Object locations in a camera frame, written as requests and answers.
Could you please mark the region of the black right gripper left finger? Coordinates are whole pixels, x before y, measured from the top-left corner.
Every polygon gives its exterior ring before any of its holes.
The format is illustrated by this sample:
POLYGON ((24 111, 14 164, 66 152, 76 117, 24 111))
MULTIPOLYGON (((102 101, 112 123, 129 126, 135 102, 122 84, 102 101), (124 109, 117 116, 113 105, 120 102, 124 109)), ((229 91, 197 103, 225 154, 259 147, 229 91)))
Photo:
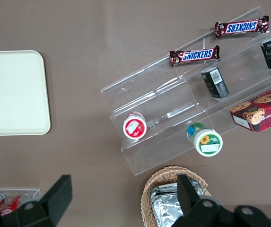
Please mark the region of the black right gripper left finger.
POLYGON ((62 175, 40 199, 47 217, 57 225, 72 201, 71 175, 62 175))

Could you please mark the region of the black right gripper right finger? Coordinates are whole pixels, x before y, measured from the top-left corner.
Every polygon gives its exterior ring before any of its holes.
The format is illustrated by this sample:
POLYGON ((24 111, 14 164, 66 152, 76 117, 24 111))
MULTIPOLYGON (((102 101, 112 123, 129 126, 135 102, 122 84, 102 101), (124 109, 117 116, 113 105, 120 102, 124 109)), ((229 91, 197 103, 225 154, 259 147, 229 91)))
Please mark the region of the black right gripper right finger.
POLYGON ((211 220, 211 197, 199 195, 187 175, 177 177, 177 198, 183 213, 178 220, 211 220))

